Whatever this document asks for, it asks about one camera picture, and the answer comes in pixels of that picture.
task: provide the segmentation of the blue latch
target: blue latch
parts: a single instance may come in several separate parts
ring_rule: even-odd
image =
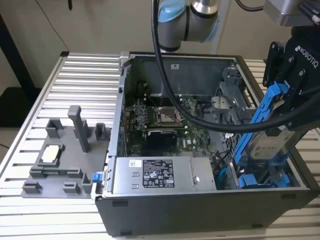
[[[240,188],[252,188],[258,185],[257,180],[253,174],[241,175],[238,178]]]
[[[102,184],[103,173],[96,172],[92,175],[92,182],[97,184]]]

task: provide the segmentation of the blue tab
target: blue tab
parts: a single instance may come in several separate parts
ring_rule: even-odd
[[[245,188],[245,187],[255,187],[258,185],[257,180],[253,174],[245,174],[241,175],[238,178],[240,188]]]
[[[158,22],[170,22],[179,17],[185,9],[185,0],[164,0],[159,7]]]
[[[103,174],[102,173],[96,172],[92,175],[92,182],[93,183],[101,184],[102,181],[103,181]]]

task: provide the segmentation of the white sticker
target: white sticker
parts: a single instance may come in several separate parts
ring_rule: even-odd
[[[142,167],[142,160],[130,159],[129,167],[130,168],[141,168]]]
[[[171,70],[179,70],[179,64],[171,64]]]

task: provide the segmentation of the white component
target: white component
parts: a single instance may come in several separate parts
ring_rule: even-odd
[[[234,136],[233,133],[228,133],[228,132],[224,135],[225,139],[232,138],[233,136]]]
[[[59,146],[58,145],[49,145],[45,148],[42,154],[42,162],[44,163],[53,163],[58,155]]]
[[[130,168],[141,168],[142,167],[142,160],[130,159],[129,167]]]

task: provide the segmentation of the black cable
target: black cable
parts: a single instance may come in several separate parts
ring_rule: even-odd
[[[233,146],[232,146],[232,144],[231,144],[231,145],[230,145],[230,149],[227,150],[226,154],[225,154],[223,157],[221,157],[221,158],[219,159],[219,162],[214,166],[214,169],[213,169],[214,172],[217,170],[217,167],[219,167],[220,164],[226,159],[226,157],[232,152],[232,150],[233,150]]]
[[[240,0],[235,0],[235,2],[239,5],[240,8],[247,12],[259,12],[264,9],[264,6],[256,6],[256,7],[249,7],[244,5]]]
[[[56,35],[60,38],[61,42],[63,43],[63,45],[65,46],[66,50],[69,52],[69,48],[67,47],[65,41],[62,39],[62,37],[59,35],[59,33],[56,31],[56,29],[54,28],[54,26],[52,25],[51,21],[49,20],[47,14],[45,13],[44,9],[41,7],[40,3],[38,2],[38,0],[35,0],[36,4],[38,4],[39,8],[41,9],[41,11],[43,12],[44,16],[46,17],[46,19],[48,20],[52,30],[56,33]]]
[[[209,129],[211,131],[216,132],[225,132],[225,133],[253,133],[253,132],[261,132],[270,129],[274,129],[283,125],[286,125],[293,120],[297,119],[299,116],[310,110],[310,108],[314,107],[315,104],[319,104],[320,102],[320,92],[314,95],[310,100],[305,102],[303,105],[297,107],[295,110],[287,112],[282,116],[277,116],[267,121],[251,123],[251,124],[242,124],[242,125],[234,125],[234,124],[219,124],[213,123],[209,121],[201,120],[195,116],[192,116],[189,112],[181,106],[179,101],[177,100],[168,80],[168,76],[166,74],[164,62],[162,60],[160,45],[159,45],[159,36],[158,36],[158,8],[157,8],[157,0],[152,0],[151,2],[151,30],[152,30],[152,41],[154,47],[155,58],[159,67],[159,72],[161,75],[161,80],[164,85],[165,91],[168,94],[169,99],[171,100],[173,106],[185,117],[186,120],[203,127],[205,129]]]
[[[6,149],[9,149],[9,147],[8,147],[8,146],[3,145],[2,143],[0,143],[0,146],[1,146],[1,147],[4,147],[4,148],[6,148]]]

